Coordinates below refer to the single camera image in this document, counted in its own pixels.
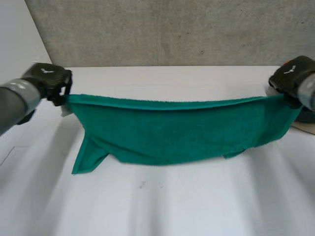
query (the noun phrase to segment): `concrete wall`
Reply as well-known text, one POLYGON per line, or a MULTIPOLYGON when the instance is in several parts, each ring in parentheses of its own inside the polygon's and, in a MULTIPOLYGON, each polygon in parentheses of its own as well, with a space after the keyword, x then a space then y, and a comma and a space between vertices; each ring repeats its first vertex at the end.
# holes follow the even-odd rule
POLYGON ((315 58, 313 0, 26 0, 63 66, 278 65, 315 58))

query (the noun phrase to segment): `green towel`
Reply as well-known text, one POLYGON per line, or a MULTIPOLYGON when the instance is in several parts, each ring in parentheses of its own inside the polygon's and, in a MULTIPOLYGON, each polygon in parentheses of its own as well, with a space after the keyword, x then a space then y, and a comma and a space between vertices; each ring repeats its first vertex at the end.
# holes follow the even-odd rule
POLYGON ((160 102, 82 94, 67 105, 85 129, 73 174, 93 171, 108 154, 145 165, 233 157, 280 139, 300 112, 282 95, 160 102))

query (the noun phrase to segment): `terry cloth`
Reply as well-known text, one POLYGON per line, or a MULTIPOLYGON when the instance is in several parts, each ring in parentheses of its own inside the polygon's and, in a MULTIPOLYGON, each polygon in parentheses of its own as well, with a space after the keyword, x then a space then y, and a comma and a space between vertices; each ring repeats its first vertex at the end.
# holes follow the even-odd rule
POLYGON ((299 115, 282 95, 206 102, 161 102, 69 95, 85 137, 73 174, 108 154, 121 162, 170 165, 233 157, 280 139, 299 115))

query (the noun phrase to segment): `robotic arm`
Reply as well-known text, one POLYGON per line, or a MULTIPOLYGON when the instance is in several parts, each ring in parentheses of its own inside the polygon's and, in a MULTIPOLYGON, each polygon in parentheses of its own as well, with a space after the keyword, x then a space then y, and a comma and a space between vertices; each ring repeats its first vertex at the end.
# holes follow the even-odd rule
POLYGON ((20 79, 0 85, 0 136, 16 124, 28 122, 43 98, 55 106, 63 105, 63 95, 70 93, 71 86, 70 70, 47 63, 35 63, 20 79))
MULTIPOLYGON (((269 85, 284 94, 292 109, 304 105, 302 112, 315 121, 314 60, 300 56, 287 62, 270 77, 269 85)), ((16 124, 28 122, 43 98, 55 106, 63 105, 63 95, 70 93, 71 86, 70 70, 46 63, 36 63, 20 79, 0 85, 0 136, 16 124)))

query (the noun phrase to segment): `white table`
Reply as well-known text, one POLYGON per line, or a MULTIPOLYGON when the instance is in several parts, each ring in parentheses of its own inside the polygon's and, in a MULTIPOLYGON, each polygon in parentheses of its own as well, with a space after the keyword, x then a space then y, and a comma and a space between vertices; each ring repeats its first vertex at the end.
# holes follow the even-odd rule
MULTIPOLYGON (((204 101, 264 95, 277 67, 72 68, 72 93, 204 101)), ((84 136, 43 101, 0 166, 3 236, 312 236, 315 136, 291 129, 232 158, 152 167, 108 156, 71 174, 84 136)))

